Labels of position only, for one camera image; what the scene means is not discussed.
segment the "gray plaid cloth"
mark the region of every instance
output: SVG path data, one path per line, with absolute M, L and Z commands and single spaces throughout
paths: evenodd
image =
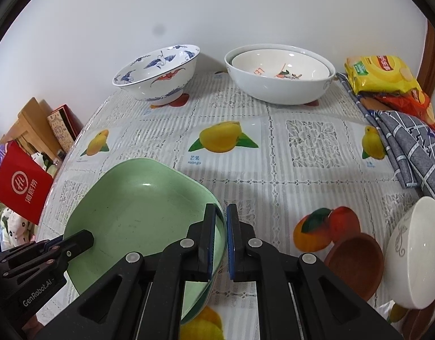
M 435 136 L 429 126 L 398 111 L 368 111 L 346 76 L 338 73 L 337 77 L 367 121 L 378 130 L 402 187 L 420 187 L 424 195 L 435 199 Z

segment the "red snack bag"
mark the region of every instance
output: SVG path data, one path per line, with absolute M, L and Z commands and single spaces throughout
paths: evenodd
M 422 90 L 414 88 L 404 94 L 377 93 L 373 97 L 393 110 L 401 111 L 421 119 L 430 128 L 435 130 L 433 106 L 431 105 L 430 97 Z
M 0 165 L 0 202 L 37 225 L 52 177 L 13 141 Z

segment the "red bat motif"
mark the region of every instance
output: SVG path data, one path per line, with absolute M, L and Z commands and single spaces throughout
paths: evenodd
M 153 82 L 150 84 L 150 87 L 153 85 L 153 83 L 155 82 L 155 81 L 158 81 L 158 80 L 170 80 L 171 78 L 173 78 L 180 70 L 186 70 L 185 68 L 179 68 L 179 69 L 176 69 L 175 71 L 172 71 L 171 73 L 167 73 L 166 75 L 164 75 L 164 76 L 160 76 L 159 78 L 157 78 L 157 79 L 155 79 L 155 80 L 153 80 Z

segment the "brown wooden bowl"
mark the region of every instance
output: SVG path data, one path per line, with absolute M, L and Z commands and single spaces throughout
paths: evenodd
M 364 233 L 339 240 L 324 263 L 365 301 L 377 291 L 384 272 L 380 246 Z
M 402 334 L 405 340 L 419 340 L 433 317 L 435 300 L 424 309 L 412 309 L 405 318 Z

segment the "orange fruit print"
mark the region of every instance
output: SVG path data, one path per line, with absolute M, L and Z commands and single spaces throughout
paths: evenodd
M 326 224 L 311 233 L 302 233 L 302 226 L 309 215 L 298 222 L 293 231 L 293 241 L 295 246 L 302 252 L 316 252 L 325 249 L 331 243 L 331 236 Z
M 329 214 L 329 234 L 334 243 L 348 235 L 360 232 L 359 219 L 351 208 L 337 207 Z

